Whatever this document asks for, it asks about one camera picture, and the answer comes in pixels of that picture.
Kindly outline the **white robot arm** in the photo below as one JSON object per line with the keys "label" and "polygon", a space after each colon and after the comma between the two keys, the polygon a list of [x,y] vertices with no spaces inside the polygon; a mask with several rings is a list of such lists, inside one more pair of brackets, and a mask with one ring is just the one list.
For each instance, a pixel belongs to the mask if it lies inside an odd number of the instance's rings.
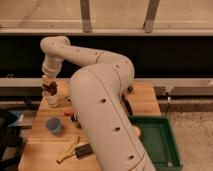
{"label": "white robot arm", "polygon": [[102,171],[156,171],[120,102],[134,80],[127,57],[73,46],[65,36],[46,37],[42,71],[54,79],[67,60],[80,67],[70,79],[70,97]]}

